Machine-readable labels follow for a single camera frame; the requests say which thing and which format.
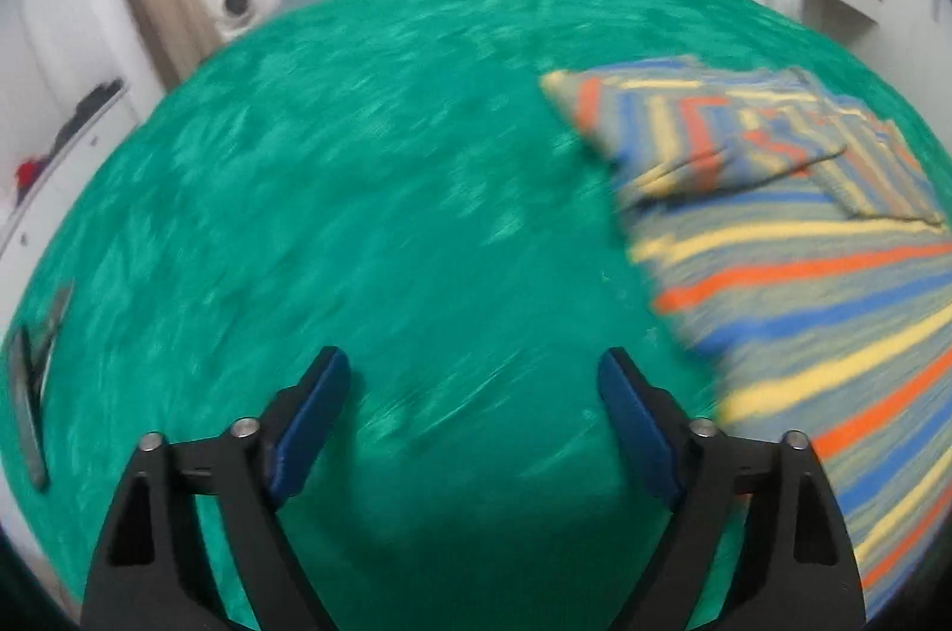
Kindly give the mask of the dark flat phone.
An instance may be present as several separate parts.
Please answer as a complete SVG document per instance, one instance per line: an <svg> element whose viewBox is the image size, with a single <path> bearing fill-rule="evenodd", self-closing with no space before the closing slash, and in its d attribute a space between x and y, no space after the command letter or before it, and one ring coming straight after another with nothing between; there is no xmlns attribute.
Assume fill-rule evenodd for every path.
<svg viewBox="0 0 952 631"><path fill-rule="evenodd" d="M70 307L71 297L73 297L73 285L68 283L61 286L55 296L53 296L52 305L47 313L47 320L43 325L42 336L37 342L36 349L32 351L32 368L34 369L34 391L37 396L43 397L45 386L47 386L48 372L52 365L52 354L55 342L60 334L66 310Z"/></svg>

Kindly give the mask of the red cloth on dresser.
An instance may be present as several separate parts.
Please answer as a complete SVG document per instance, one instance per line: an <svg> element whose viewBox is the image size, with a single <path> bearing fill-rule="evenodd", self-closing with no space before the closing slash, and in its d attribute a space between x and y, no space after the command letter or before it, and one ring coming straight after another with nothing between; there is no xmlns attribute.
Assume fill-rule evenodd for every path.
<svg viewBox="0 0 952 631"><path fill-rule="evenodd" d="M32 186L42 176L43 170L47 168L48 160L45 157L31 157L23 160L16 170L14 170L14 183L16 183L16 204L24 201Z"/></svg>

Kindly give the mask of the black clothes on dresser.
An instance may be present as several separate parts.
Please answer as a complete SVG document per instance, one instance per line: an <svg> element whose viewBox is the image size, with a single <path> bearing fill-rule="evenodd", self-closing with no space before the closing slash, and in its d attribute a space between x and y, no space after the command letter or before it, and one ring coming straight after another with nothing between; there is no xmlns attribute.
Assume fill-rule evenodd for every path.
<svg viewBox="0 0 952 631"><path fill-rule="evenodd" d="M100 83L87 92L86 96L74 107L70 119L59 128L47 157L55 157L81 131L82 126L92 120L93 115L97 115L111 99L115 99L123 88L124 81L121 78L115 78L115 80Z"/></svg>

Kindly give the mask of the striped knit sweater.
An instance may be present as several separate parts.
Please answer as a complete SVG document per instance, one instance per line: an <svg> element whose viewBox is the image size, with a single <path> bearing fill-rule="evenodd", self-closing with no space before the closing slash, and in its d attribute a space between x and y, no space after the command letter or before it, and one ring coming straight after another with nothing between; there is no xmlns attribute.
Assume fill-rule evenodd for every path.
<svg viewBox="0 0 952 631"><path fill-rule="evenodd" d="M720 423L809 436L878 615L950 510L950 223L902 131L796 67L668 57L540 86L612 167Z"/></svg>

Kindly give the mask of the small white round fan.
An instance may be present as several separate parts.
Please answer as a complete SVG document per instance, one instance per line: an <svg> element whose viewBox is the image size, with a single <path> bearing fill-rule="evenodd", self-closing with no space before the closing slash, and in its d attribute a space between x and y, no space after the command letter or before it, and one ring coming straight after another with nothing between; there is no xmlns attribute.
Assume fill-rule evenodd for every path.
<svg viewBox="0 0 952 631"><path fill-rule="evenodd" d="M247 30L258 17L255 0L221 0L218 25L227 33Z"/></svg>

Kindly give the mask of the green plush blanket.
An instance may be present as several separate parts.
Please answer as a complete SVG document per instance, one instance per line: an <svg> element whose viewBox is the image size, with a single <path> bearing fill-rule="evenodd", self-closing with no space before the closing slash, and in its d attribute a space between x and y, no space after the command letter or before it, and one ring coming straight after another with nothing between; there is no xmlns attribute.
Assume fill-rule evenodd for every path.
<svg viewBox="0 0 952 631"><path fill-rule="evenodd" d="M71 283L47 379L52 484L14 495L86 589L142 436L214 438L321 349L353 385L281 512L344 629L600 629L668 518L597 392L623 347L715 420L720 374L655 310L613 171L552 71L796 67L897 125L950 223L950 154L834 42L748 0L330 0L206 62L82 192L18 315Z"/></svg>

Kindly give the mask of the dark remote control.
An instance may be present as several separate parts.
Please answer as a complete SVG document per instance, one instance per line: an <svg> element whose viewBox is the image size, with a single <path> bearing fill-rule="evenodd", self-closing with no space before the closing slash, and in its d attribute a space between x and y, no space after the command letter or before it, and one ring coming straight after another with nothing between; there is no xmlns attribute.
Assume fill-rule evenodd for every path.
<svg viewBox="0 0 952 631"><path fill-rule="evenodd" d="M48 488L42 446L42 397L47 378L47 347L32 347L29 328L21 324L8 344L8 392L13 405L18 442L32 487Z"/></svg>

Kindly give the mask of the white dresser with drawers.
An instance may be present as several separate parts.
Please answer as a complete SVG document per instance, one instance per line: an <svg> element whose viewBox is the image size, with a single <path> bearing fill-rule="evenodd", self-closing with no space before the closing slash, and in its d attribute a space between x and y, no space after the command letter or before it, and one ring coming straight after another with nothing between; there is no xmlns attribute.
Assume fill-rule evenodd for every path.
<svg viewBox="0 0 952 631"><path fill-rule="evenodd" d="M142 120L129 86L111 99L53 158L2 228L2 308L13 310L52 237L100 167Z"/></svg>

